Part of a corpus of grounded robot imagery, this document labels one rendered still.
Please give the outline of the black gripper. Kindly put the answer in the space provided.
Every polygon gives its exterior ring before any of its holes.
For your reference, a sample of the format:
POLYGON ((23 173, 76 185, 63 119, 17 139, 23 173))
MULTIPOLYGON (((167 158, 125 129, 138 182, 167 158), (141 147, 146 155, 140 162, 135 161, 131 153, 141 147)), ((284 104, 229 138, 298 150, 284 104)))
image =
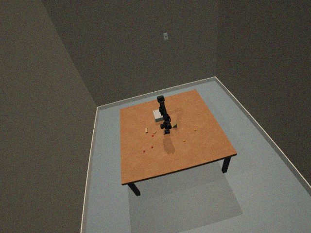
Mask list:
MULTIPOLYGON (((165 125, 165 127, 166 127, 166 125, 165 125)), ((166 129, 166 130, 165 130, 165 134, 170 133, 170 130, 168 130, 167 127, 166 127, 165 129, 166 129)))

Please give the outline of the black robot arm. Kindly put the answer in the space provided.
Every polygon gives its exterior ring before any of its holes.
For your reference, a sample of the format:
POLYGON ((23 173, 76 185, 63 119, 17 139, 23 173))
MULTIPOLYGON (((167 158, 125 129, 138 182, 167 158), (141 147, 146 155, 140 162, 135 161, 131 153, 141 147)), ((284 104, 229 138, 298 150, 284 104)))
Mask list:
POLYGON ((170 124, 171 118, 170 118, 170 116, 167 114, 167 111, 166 111, 166 108, 165 108, 165 103, 164 103, 165 99, 164 99, 164 96, 163 96, 163 95, 158 96, 158 97, 157 97, 157 101, 160 103, 159 112, 161 112, 161 116, 163 116, 164 123, 165 123, 165 124, 161 124, 160 127, 161 127, 161 129, 167 127, 167 129, 170 130, 170 129, 172 128, 172 126, 171 126, 171 124, 170 124), (165 125, 166 125, 166 127, 165 127, 165 125))

